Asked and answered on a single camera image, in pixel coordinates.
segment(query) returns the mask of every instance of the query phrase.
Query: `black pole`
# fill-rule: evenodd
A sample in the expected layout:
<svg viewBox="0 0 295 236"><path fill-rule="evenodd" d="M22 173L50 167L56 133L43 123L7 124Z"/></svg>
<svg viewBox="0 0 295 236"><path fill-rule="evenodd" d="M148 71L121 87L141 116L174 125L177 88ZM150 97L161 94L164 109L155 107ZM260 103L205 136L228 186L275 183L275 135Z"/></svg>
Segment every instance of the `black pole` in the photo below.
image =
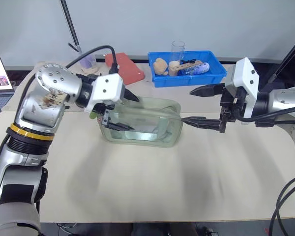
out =
<svg viewBox="0 0 295 236"><path fill-rule="evenodd" d="M75 46L78 46L78 49L80 50L79 40L78 40L78 37L77 37L77 35L75 33L75 30L74 30L74 26L73 26L73 23L72 23L72 20L71 20L71 16L70 16L70 13L69 13L67 3L66 3L65 0L60 0L60 2L61 2L61 5L62 5L62 8L63 8L65 18L66 18L66 20L68 22L68 25L69 25L69 29L70 29L74 44L75 44Z"/></svg>

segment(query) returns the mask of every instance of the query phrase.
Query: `white wall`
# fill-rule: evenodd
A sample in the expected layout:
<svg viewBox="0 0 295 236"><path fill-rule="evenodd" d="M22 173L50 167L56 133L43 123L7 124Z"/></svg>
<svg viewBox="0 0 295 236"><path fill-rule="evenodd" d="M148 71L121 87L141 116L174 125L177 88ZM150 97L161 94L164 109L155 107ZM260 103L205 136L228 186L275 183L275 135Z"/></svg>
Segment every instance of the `white wall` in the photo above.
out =
<svg viewBox="0 0 295 236"><path fill-rule="evenodd" d="M67 0L81 47L110 44L146 56L187 50L220 58L282 60L295 44L295 0ZM73 51L58 0L0 0L0 55L6 66L70 60Z"/></svg>

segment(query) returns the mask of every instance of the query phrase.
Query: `floor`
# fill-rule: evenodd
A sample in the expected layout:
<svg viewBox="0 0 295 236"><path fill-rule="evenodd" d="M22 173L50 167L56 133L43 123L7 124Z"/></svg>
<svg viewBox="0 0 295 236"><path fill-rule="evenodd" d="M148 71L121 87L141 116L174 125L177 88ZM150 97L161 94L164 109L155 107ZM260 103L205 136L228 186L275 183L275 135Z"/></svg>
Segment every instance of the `floor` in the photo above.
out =
<svg viewBox="0 0 295 236"><path fill-rule="evenodd" d="M295 219L284 219L283 224L289 235L295 236ZM76 227L68 229L78 236L102 236L103 227L106 224L77 224ZM197 231L203 227L213 229L218 233L218 236L267 236L269 220L258 221L237 221L237 222L198 222L195 223ZM54 223L42 223L42 232L45 236L66 236L65 232L59 230L58 226ZM137 234L133 236L154 236L146 232L145 234ZM283 236L276 222L274 226L274 236Z"/></svg>

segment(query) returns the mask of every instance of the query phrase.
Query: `blue plastic bin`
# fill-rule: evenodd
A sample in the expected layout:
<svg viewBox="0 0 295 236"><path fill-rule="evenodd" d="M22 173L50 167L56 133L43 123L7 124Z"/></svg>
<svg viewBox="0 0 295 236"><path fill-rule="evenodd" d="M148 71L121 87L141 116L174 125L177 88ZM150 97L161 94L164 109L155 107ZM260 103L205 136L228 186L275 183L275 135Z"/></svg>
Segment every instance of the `blue plastic bin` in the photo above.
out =
<svg viewBox="0 0 295 236"><path fill-rule="evenodd" d="M152 70L152 80L155 87L172 87L172 86L188 86L188 85L208 85L218 84L223 77L227 75L226 69L215 57L211 51L186 51L183 53L183 60L197 59L210 64L210 70L201 75L156 75L153 62L157 58L164 59L169 63L171 52L155 52L148 53L148 63Z"/></svg>

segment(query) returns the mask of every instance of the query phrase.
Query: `black cable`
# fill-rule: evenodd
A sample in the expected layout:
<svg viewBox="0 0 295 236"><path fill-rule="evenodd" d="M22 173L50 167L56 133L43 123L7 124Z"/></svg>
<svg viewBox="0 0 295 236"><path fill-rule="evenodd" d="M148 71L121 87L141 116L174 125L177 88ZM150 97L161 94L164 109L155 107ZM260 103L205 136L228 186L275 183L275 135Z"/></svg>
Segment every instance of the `black cable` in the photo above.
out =
<svg viewBox="0 0 295 236"><path fill-rule="evenodd" d="M63 227L65 226L65 223L56 223L56 225L59 227L60 230L64 231L65 233L67 233L68 235L72 235L73 233L68 231L67 229L64 229Z"/></svg>
<svg viewBox="0 0 295 236"><path fill-rule="evenodd" d="M243 121L243 122L255 122L255 121L268 119L268 118L272 118L272 117L276 117L276 116L280 116L280 115L284 115L284 114L288 114L288 113L292 113L292 112L295 112L295 107L283 109L280 111L271 112L271 113L251 117L251 118L244 118L240 115L240 109L234 108L234 117L240 121Z"/></svg>
<svg viewBox="0 0 295 236"><path fill-rule="evenodd" d="M280 192L280 194L279 194L279 196L278 196L278 198L277 198L277 200L276 200L276 207L279 206L280 201L281 201L281 199L282 199L282 197L283 197L284 192L285 192L285 191L288 189L288 187L289 187L292 183L294 183L294 182L295 182L295 178L293 178L291 181L289 181L289 182L283 187L282 191ZM279 212L279 211L277 211L277 221L278 221L278 223L279 223L279 225L280 225L281 231L282 231L282 233L284 234L284 236L289 236L288 233L286 232L284 226L283 226L283 223L282 223L282 220L281 220L281 216L280 216L280 212Z"/></svg>
<svg viewBox="0 0 295 236"><path fill-rule="evenodd" d="M77 35L75 33L75 30L74 30L74 27L73 27L73 23L72 23L72 20L71 20L71 16L70 16L70 13L69 13L67 3L66 3L65 0L60 0L60 2L61 2L61 5L62 5L64 16L65 16L65 18L66 18L66 20L68 22L68 26L69 26L69 29L70 29L74 44L75 44L75 46L78 46L79 45L79 40L78 40L78 37L77 37Z"/></svg>
<svg viewBox="0 0 295 236"><path fill-rule="evenodd" d="M270 225L269 225L269 236L273 236L273 226L274 226L274 221L276 218L276 215L278 213L278 211L280 210L281 206L283 205L283 203L286 201L287 198L289 198L289 196L291 196L293 193L295 192L295 187L292 188L285 196L284 198L280 201L280 203L278 204L278 206L275 208L275 211L272 215L271 221L270 221Z"/></svg>
<svg viewBox="0 0 295 236"><path fill-rule="evenodd" d="M274 124L295 124L295 120L279 120L275 121Z"/></svg>
<svg viewBox="0 0 295 236"><path fill-rule="evenodd" d="M76 227L78 223L72 223L71 226L66 226L66 224L64 224L61 228L72 229L72 228Z"/></svg>
<svg viewBox="0 0 295 236"><path fill-rule="evenodd" d="M78 58L76 58L75 60L73 60L72 62L70 62L68 65L66 65L65 67L66 68L70 68L71 66L73 66L75 63L77 63L79 60L83 59L84 57L86 57L87 55L93 53L93 52L96 52L96 51L99 51L99 50L102 50L102 49L110 49L112 51L112 54L113 54L113 64L117 64L117 59L116 59L116 53L115 53L115 50L112 46L109 46L109 45L104 45L104 46L99 46L97 48L93 48L91 50L89 50L88 52L80 55Z"/></svg>
<svg viewBox="0 0 295 236"><path fill-rule="evenodd" d="M0 155L1 155L1 152L2 152L2 149L3 149L4 144L6 144L6 142L8 141L9 138L10 138L10 135L7 134L5 136L5 138L2 140L1 145L0 145Z"/></svg>

